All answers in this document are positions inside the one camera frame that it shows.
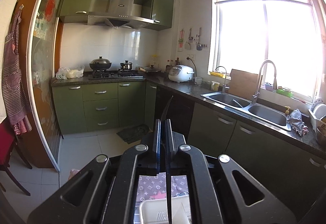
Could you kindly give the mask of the blue checkered tablecloth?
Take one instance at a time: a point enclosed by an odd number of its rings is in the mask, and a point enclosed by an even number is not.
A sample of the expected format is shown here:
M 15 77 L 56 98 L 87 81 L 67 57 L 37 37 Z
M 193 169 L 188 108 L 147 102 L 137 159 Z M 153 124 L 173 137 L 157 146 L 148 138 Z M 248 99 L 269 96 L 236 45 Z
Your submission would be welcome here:
M 188 195 L 187 176 L 171 177 L 171 197 Z M 166 173 L 156 176 L 139 176 L 135 201 L 134 223 L 140 223 L 140 204 L 147 200 L 166 199 Z

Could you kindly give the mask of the dark floor mat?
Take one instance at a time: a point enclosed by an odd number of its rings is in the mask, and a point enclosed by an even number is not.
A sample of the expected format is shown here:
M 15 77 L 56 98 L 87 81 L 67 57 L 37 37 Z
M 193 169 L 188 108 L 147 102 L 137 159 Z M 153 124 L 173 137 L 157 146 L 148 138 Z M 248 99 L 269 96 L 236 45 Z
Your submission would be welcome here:
M 148 134 L 149 127 L 145 124 L 124 128 L 117 132 L 117 135 L 126 143 L 131 144 L 133 142 L 141 140 L 141 138 Z

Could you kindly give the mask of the white plastic utensil holder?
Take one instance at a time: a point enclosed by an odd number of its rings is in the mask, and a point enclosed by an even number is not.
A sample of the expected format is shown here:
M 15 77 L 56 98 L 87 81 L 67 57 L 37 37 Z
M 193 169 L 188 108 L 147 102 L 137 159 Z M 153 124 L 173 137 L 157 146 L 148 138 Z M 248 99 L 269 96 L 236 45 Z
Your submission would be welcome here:
M 172 223 L 192 223 L 189 196 L 171 198 Z M 140 204 L 140 223 L 168 223 L 166 199 L 147 200 Z

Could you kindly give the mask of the white rice cooker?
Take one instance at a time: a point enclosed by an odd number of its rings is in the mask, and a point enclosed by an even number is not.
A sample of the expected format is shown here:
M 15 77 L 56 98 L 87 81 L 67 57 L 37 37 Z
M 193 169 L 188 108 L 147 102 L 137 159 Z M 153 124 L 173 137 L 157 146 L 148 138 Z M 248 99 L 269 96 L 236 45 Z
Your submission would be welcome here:
M 194 69 L 189 66 L 177 65 L 169 71 L 169 80 L 177 83 L 188 82 L 192 80 L 194 73 Z

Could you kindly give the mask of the small chrome faucet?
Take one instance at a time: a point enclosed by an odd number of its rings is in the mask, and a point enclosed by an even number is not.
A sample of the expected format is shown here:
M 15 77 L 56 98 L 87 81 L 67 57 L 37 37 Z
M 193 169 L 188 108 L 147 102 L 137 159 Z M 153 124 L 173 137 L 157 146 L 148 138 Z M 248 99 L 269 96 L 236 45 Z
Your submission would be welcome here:
M 221 93 L 222 93 L 222 94 L 225 94 L 226 89 L 229 88 L 229 87 L 227 86 L 227 83 L 226 83 L 228 73 L 227 73 L 227 70 L 226 70 L 226 68 L 225 68 L 224 66 L 217 66 L 217 67 L 215 68 L 215 72 L 217 72 L 217 70 L 218 70 L 219 68 L 221 68 L 221 69 L 224 70 L 224 72 L 221 73 L 223 76 L 222 76 L 222 77 L 219 77 L 219 78 L 220 78 L 220 81 L 223 81 L 223 82 L 221 82 Z

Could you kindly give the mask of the black frying pan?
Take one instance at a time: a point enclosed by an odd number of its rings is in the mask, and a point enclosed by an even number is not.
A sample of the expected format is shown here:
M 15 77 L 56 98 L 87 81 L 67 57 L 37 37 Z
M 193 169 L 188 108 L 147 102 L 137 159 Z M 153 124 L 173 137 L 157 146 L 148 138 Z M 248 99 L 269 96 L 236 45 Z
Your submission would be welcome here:
M 154 73 L 161 72 L 161 69 L 156 68 L 154 65 L 145 66 L 145 67 L 139 66 L 138 70 L 146 74 L 154 74 Z

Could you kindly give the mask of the gas stove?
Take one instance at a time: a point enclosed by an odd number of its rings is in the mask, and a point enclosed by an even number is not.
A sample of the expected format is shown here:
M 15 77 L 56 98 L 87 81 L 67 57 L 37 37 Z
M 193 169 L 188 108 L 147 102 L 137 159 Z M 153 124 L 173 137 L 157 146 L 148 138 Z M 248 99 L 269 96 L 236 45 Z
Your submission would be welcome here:
M 110 70 L 102 70 L 102 71 L 93 71 L 89 74 L 88 79 L 143 79 L 144 76 L 139 74 L 137 71 L 110 71 Z

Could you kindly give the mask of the small steel pot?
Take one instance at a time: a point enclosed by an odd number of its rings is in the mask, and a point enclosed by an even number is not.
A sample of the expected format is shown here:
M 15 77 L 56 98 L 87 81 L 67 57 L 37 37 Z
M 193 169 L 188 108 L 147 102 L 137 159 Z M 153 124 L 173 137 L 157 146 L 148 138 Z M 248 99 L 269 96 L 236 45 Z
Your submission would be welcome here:
M 131 71 L 133 69 L 133 63 L 125 60 L 124 62 L 120 63 L 120 69 L 123 71 Z

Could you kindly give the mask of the glass sliding door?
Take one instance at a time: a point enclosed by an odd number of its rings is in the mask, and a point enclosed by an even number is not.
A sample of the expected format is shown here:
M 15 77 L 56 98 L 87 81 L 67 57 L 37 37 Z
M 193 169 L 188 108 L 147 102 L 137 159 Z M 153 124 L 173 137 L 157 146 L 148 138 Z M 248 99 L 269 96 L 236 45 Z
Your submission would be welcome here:
M 36 0 L 26 47 L 26 81 L 30 107 L 45 159 L 59 171 L 61 135 L 55 114 L 51 80 L 55 75 L 55 42 L 61 0 Z

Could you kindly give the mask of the wooden cutting board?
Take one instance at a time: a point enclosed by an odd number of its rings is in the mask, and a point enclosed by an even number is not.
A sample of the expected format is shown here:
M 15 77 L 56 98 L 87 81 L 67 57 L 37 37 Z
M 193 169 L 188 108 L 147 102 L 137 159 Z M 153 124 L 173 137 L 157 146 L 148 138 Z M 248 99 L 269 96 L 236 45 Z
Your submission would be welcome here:
M 231 80 L 228 83 L 228 93 L 244 99 L 252 100 L 256 91 L 258 74 L 232 69 L 230 77 Z

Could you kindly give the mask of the stainless double sink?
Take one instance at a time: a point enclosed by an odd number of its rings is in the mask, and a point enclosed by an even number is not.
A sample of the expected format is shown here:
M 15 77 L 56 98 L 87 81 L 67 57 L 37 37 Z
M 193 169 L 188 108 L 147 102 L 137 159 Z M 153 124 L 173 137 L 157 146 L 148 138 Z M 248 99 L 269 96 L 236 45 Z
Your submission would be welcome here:
M 204 99 L 241 111 L 242 113 L 248 114 L 288 132 L 291 131 L 291 126 L 287 121 L 286 115 L 275 109 L 257 103 L 252 104 L 252 102 L 247 99 L 222 92 L 206 93 L 200 96 Z

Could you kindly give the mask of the black wok with lid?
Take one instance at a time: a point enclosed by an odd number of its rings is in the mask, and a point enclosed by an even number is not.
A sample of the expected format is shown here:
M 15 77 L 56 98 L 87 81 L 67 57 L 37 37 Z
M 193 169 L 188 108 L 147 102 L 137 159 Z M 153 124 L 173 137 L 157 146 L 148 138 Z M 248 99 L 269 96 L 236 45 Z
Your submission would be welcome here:
M 109 59 L 100 56 L 99 58 L 92 60 L 89 63 L 89 66 L 94 71 L 105 71 L 112 66 L 112 63 L 109 61 Z

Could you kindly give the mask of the green lower cabinets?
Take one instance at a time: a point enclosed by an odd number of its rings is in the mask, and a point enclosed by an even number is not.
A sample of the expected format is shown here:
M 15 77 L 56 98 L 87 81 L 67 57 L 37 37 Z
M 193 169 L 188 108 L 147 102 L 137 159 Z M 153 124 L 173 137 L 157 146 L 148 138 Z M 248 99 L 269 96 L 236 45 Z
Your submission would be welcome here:
M 226 94 L 229 105 L 203 98 L 201 87 L 159 79 L 97 82 L 54 80 L 55 111 L 64 136 L 61 181 L 98 153 L 117 156 L 136 136 L 118 136 L 120 129 L 153 128 L 154 119 L 170 104 L 167 117 L 175 132 L 206 155 L 230 155 L 301 218 L 325 189 L 325 150 L 309 131 L 303 137 L 285 127 L 282 108 L 263 104 L 255 112 L 270 121 L 234 108 L 239 102 Z

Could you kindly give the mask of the white plastic bag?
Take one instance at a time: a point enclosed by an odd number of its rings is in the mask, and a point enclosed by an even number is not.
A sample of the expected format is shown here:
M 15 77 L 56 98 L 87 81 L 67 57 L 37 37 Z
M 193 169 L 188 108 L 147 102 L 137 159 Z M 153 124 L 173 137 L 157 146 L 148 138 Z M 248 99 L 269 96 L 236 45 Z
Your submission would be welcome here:
M 73 78 L 82 78 L 84 73 L 85 67 L 76 66 L 75 68 L 66 68 L 62 67 L 59 68 L 57 73 L 55 74 L 56 79 L 73 79 Z

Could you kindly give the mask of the tall chrome faucet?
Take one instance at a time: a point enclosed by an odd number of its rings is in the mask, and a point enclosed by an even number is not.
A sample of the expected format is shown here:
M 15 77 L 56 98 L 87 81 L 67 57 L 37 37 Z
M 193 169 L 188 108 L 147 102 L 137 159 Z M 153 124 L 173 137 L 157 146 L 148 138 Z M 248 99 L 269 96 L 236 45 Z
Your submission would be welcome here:
M 256 89 L 255 89 L 254 94 L 252 95 L 252 104 L 256 104 L 256 102 L 258 100 L 258 97 L 260 95 L 260 89 L 261 89 L 262 80 L 263 80 L 263 77 L 264 77 L 264 75 L 262 74 L 262 70 L 263 70 L 263 68 L 264 68 L 264 66 L 266 64 L 272 64 L 273 69 L 274 69 L 272 90 L 273 91 L 277 91 L 277 89 L 278 89 L 278 85 L 277 85 L 277 69 L 276 69 L 276 66 L 275 66 L 274 62 L 272 62 L 271 60 L 265 60 L 262 63 L 262 65 L 260 67 L 260 70 L 259 70 L 258 79 L 257 79 L 257 82 L 256 82 Z

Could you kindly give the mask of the crumpled dish rag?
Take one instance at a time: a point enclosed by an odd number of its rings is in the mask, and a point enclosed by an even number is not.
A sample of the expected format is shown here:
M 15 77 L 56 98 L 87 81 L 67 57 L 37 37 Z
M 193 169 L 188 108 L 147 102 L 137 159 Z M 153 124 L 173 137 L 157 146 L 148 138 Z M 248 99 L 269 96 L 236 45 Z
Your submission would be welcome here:
M 308 127 L 302 120 L 302 113 L 299 109 L 295 109 L 287 119 L 288 123 L 290 124 L 291 128 L 300 136 L 304 136 L 308 133 Z

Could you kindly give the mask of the purple checkered apron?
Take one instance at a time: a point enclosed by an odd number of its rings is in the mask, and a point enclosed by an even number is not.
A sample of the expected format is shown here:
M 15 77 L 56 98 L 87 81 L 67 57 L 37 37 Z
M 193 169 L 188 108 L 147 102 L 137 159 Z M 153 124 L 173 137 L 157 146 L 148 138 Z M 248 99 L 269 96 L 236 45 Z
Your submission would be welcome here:
M 22 21 L 23 7 L 14 17 L 11 31 L 5 38 L 2 70 L 2 95 L 7 117 L 16 135 L 32 130 L 27 117 L 30 111 L 22 83 L 22 71 L 19 65 L 19 26 Z

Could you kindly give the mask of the silver range hood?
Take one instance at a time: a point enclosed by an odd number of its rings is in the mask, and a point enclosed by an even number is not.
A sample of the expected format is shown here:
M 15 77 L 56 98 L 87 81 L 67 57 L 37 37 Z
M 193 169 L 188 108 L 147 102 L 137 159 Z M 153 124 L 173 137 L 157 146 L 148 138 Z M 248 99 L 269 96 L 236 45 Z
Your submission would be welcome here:
M 154 20 L 141 16 L 143 6 L 135 0 L 108 0 L 106 11 L 90 11 L 87 25 L 107 25 L 112 28 L 141 29 L 153 25 Z

